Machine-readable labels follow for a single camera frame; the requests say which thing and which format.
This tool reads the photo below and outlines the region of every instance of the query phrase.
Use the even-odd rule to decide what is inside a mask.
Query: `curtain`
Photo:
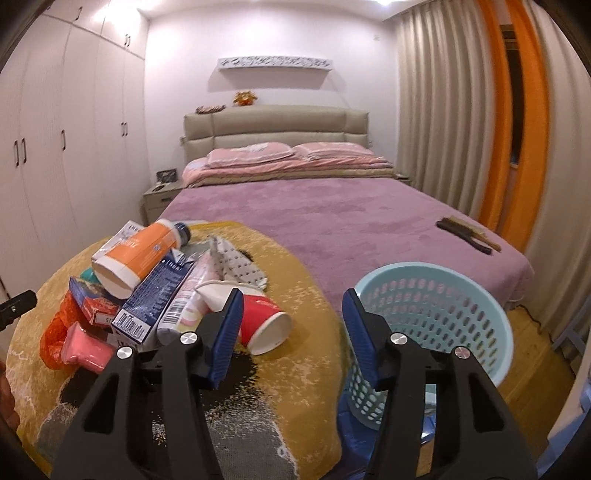
[[[591,79],[545,10],[533,1],[525,4],[547,70],[550,145],[539,215],[526,250],[535,279],[524,303],[556,338],[591,292]],[[591,319],[586,320],[588,328]]]
[[[397,23],[398,169],[415,188],[477,218],[495,131],[495,85],[476,0],[435,0]]]

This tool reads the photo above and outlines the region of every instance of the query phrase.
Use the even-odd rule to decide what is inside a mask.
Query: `paper cup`
[[[292,329],[291,317],[272,300],[260,295],[244,295],[240,336],[251,354],[270,352],[285,342]]]

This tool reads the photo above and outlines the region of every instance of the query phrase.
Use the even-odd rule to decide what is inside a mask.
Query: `ceiling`
[[[394,0],[391,4],[385,6],[372,0],[140,0],[142,5],[140,10],[148,18],[157,18],[183,10],[220,4],[308,4],[328,5],[374,20],[386,20],[414,5],[424,3],[425,1],[426,0]]]

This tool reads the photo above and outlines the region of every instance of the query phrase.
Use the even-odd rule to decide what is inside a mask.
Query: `drawer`
[[[160,215],[162,215],[165,210],[166,210],[165,206],[161,207],[161,208],[152,208],[152,209],[146,208],[146,217],[148,220],[148,225],[152,225],[156,220],[158,220],[158,217],[160,217]]]
[[[144,204],[146,205],[146,210],[162,207],[166,208],[168,204],[172,202],[179,193],[181,193],[181,190],[165,190],[164,192],[146,195],[144,197]]]

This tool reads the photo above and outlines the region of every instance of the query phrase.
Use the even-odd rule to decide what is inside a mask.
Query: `cardboard box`
[[[123,302],[110,296],[100,285],[70,277],[70,292],[91,325],[108,327]]]

